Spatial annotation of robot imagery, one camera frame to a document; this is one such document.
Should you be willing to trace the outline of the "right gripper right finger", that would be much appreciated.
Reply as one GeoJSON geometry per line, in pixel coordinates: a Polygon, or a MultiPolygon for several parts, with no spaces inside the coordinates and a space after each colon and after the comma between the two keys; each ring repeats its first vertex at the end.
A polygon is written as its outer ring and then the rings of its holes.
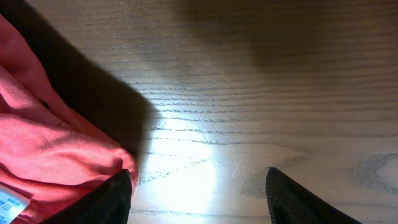
{"type": "Polygon", "coordinates": [[[275,167],[268,169],[265,193],[272,224],[360,224],[275,167]]]}

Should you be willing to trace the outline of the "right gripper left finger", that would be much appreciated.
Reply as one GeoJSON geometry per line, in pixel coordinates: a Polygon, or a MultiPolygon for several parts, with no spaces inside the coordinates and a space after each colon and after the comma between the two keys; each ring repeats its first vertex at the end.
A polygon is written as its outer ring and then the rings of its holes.
{"type": "Polygon", "coordinates": [[[131,195],[130,173],[124,169],[40,224],[126,224],[131,195]]]}

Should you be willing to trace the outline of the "red printed t-shirt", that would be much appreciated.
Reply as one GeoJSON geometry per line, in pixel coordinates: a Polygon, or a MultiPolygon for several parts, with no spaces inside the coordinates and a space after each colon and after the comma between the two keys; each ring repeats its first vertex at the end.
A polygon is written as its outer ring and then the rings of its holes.
{"type": "Polygon", "coordinates": [[[68,107],[17,29],[1,19],[1,222],[40,223],[137,164],[68,107]]]}

